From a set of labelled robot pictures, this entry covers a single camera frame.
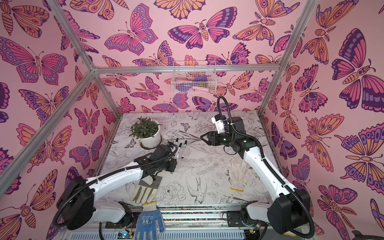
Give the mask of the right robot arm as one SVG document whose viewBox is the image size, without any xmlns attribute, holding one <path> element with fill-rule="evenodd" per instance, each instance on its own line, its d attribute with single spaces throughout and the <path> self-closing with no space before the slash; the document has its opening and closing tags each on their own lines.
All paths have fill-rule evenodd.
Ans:
<svg viewBox="0 0 384 240">
<path fill-rule="evenodd" d="M 272 227 L 278 234 L 291 232 L 311 239 L 315 235 L 315 223 L 310 214 L 309 193 L 298 190 L 271 163 L 260 141 L 246 133 L 243 120 L 232 117 L 225 97 L 217 99 L 217 107 L 218 114 L 212 117 L 217 129 L 201 135 L 201 140 L 209 146 L 230 147 L 240 156 L 235 163 L 229 164 L 232 190 L 243 191 L 245 178 L 254 171 L 272 199 L 270 204 L 248 204 L 246 217 L 265 223 L 266 228 Z"/>
</svg>

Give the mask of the white knit glove on table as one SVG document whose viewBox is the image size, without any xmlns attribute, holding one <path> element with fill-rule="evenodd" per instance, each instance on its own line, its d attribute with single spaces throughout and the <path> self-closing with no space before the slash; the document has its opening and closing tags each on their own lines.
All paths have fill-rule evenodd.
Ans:
<svg viewBox="0 0 384 240">
<path fill-rule="evenodd" d="M 232 159 L 226 162 L 231 182 L 231 189 L 237 192 L 244 191 L 244 185 L 253 175 L 253 170 L 243 159 Z"/>
</svg>

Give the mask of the blue dotted glove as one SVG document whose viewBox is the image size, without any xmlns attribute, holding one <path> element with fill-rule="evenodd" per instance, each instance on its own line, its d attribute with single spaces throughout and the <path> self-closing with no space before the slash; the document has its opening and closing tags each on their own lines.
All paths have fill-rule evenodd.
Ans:
<svg viewBox="0 0 384 240">
<path fill-rule="evenodd" d="M 144 204 L 137 220 L 134 240 L 157 240 L 159 233 L 164 231 L 164 219 L 157 209 L 157 202 Z"/>
</svg>

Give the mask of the grey white work glove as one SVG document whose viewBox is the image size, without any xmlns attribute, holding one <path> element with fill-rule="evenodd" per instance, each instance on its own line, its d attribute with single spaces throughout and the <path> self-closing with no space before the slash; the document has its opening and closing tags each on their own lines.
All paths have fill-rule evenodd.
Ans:
<svg viewBox="0 0 384 240">
<path fill-rule="evenodd" d="M 147 176 L 137 182 L 126 185 L 129 200 L 132 204 L 143 205 L 151 203 L 158 193 L 158 189 L 163 180 L 164 172 Z"/>
</svg>

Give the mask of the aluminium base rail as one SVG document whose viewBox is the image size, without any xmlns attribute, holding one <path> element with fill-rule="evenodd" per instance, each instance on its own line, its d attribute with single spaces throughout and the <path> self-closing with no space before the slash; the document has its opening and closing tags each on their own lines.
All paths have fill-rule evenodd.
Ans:
<svg viewBox="0 0 384 240">
<path fill-rule="evenodd" d="M 297 239 L 291 232 L 277 233 L 271 224 L 245 216 L 241 204 L 214 206 L 159 206 L 165 231 L 159 240 L 285 240 Z M 59 232 L 59 240 L 132 240 L 141 207 L 130 207 L 126 225 L 90 223 L 80 229 Z"/>
</svg>

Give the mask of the white plant pot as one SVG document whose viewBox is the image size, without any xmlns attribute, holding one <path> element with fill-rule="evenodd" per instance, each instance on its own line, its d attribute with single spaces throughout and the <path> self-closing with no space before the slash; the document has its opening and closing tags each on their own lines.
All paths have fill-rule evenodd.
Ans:
<svg viewBox="0 0 384 240">
<path fill-rule="evenodd" d="M 153 137 L 148 137 L 144 139 L 139 138 L 139 143 L 141 147 L 147 150 L 156 148 L 158 145 L 161 144 L 161 142 L 162 142 L 162 136 L 161 136 L 160 127 L 158 127 L 158 130 Z"/>
</svg>

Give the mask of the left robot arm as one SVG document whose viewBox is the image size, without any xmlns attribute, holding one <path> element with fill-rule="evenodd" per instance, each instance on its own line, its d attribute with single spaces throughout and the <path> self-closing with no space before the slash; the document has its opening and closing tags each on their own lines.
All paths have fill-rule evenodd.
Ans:
<svg viewBox="0 0 384 240">
<path fill-rule="evenodd" d="M 52 225 L 76 230 L 90 222 L 101 211 L 96 202 L 104 195 L 146 177 L 155 180 L 162 171 L 173 172 L 177 165 L 174 155 L 179 147 L 171 142 L 159 145 L 154 152 L 136 158 L 125 167 L 104 175 L 84 179 L 75 177 L 65 188 L 58 202 Z"/>
</svg>

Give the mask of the green potted plant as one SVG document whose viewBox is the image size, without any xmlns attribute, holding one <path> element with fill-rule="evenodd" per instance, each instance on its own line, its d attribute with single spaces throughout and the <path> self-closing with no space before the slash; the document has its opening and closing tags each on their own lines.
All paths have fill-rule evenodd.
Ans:
<svg viewBox="0 0 384 240">
<path fill-rule="evenodd" d="M 157 122 L 150 118 L 138 118 L 131 126 L 130 136 L 136 139 L 145 139 L 154 137 L 160 127 Z"/>
</svg>

